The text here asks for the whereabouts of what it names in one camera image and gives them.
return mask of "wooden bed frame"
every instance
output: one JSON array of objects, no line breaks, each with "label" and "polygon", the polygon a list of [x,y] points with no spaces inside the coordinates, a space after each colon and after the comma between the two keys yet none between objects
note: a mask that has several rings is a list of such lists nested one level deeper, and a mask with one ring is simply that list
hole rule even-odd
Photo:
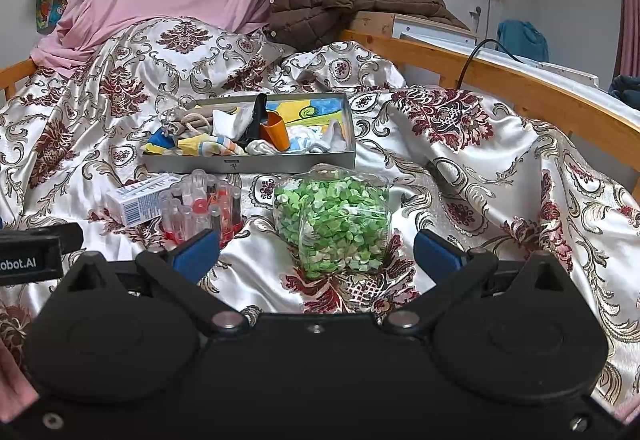
[{"label": "wooden bed frame", "polygon": [[[467,56],[427,43],[396,40],[386,36],[345,30],[344,41],[359,42],[397,65],[410,64],[440,74],[440,86],[455,88]],[[17,94],[15,83],[36,71],[31,59],[0,70],[0,90],[9,100]],[[474,60],[465,83],[514,103],[520,115],[548,121],[566,135],[572,133],[640,171],[640,128],[574,93],[550,85],[523,72]],[[640,179],[633,197],[640,203]]]}]

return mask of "colorful drawing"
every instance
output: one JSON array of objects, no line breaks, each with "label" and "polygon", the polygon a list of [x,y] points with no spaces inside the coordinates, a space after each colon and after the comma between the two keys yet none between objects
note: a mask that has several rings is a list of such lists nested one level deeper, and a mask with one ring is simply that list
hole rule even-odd
[{"label": "colorful drawing", "polygon": [[331,119],[342,124],[342,100],[338,98],[267,101],[267,109],[279,113],[287,126],[319,126],[326,130]]},{"label": "colorful drawing", "polygon": [[45,30],[58,23],[65,12],[66,5],[66,0],[36,0],[37,30]]}]

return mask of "clear plastic bag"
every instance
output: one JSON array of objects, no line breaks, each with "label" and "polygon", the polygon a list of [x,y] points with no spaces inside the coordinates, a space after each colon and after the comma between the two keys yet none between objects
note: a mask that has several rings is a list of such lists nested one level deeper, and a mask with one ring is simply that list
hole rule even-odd
[{"label": "clear plastic bag", "polygon": [[276,185],[276,230],[298,246],[309,279],[375,271],[390,238],[388,196],[379,176],[319,164]]}]

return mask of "door handle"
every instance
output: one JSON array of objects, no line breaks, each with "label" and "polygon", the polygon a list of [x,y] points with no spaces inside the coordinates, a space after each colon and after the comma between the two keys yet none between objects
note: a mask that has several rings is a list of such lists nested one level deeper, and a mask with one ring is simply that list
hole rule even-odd
[{"label": "door handle", "polygon": [[476,23],[476,30],[474,32],[478,33],[478,29],[480,28],[480,17],[482,16],[482,7],[476,6],[476,10],[469,11],[469,14],[471,14],[471,18]]}]

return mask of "red curtain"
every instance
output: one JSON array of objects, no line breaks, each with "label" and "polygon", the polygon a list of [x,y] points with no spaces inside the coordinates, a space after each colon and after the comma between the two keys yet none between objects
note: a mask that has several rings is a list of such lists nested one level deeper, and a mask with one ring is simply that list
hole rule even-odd
[{"label": "red curtain", "polygon": [[640,77],[640,0],[622,0],[615,74]]}]

